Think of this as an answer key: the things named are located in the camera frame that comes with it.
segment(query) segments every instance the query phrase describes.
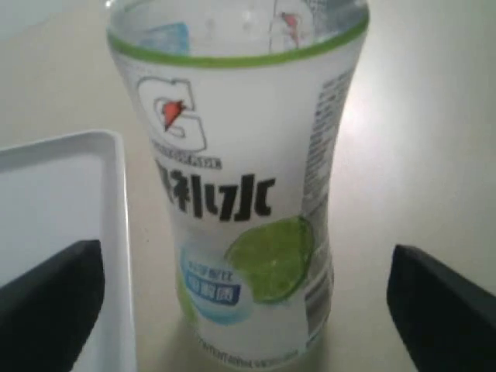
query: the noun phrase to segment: g logo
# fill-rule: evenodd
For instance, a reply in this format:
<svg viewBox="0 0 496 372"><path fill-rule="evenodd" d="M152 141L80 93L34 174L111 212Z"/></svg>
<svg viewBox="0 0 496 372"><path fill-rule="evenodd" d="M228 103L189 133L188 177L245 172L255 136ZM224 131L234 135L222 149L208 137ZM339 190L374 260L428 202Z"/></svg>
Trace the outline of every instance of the g logo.
<svg viewBox="0 0 496 372"><path fill-rule="evenodd" d="M138 83L138 96L149 123L165 142L191 152L207 148L189 81L146 77Z"/></svg>

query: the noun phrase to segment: plastic bottle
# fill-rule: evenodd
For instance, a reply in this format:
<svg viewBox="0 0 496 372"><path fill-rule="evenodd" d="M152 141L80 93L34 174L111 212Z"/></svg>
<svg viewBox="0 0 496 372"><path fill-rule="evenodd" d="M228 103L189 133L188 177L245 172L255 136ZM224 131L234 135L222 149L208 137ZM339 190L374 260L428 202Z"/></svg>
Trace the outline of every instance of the plastic bottle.
<svg viewBox="0 0 496 372"><path fill-rule="evenodd" d="M187 319L231 366L293 360L329 315L329 175L367 4L106 5L108 44L164 184Z"/></svg>

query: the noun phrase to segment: lime slice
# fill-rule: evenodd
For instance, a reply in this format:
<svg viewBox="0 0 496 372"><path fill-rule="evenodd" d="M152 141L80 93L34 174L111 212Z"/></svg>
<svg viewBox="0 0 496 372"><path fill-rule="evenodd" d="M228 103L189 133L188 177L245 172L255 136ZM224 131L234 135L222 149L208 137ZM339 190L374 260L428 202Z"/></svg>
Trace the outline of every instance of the lime slice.
<svg viewBox="0 0 496 372"><path fill-rule="evenodd" d="M274 303L289 298L305 279L313 246L312 227L296 216L246 231L226 260L243 275L254 301Z"/></svg>
<svg viewBox="0 0 496 372"><path fill-rule="evenodd" d="M181 306L184 316L191 324L196 324L197 318L195 307L191 302L191 297L186 289L186 286L184 285L183 276L179 270L177 270L176 273L176 291L177 298L179 299L179 305Z"/></svg>

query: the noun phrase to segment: white tray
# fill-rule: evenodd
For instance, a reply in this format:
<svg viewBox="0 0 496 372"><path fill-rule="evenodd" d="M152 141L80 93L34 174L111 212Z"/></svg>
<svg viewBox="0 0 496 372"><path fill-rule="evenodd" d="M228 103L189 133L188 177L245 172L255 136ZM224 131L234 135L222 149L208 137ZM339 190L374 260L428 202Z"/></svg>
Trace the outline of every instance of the white tray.
<svg viewBox="0 0 496 372"><path fill-rule="evenodd" d="M100 239L105 300L74 372L136 372L124 151L94 131L0 151L0 286Z"/></svg>

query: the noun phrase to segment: white label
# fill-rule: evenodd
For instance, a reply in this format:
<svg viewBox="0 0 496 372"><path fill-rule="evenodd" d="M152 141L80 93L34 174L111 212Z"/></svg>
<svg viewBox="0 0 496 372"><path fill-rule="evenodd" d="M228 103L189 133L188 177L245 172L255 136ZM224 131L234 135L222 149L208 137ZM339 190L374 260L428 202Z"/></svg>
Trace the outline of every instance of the white label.
<svg viewBox="0 0 496 372"><path fill-rule="evenodd" d="M181 305L226 363L275 367L326 322L329 172L362 41L250 69L114 54L169 202Z"/></svg>

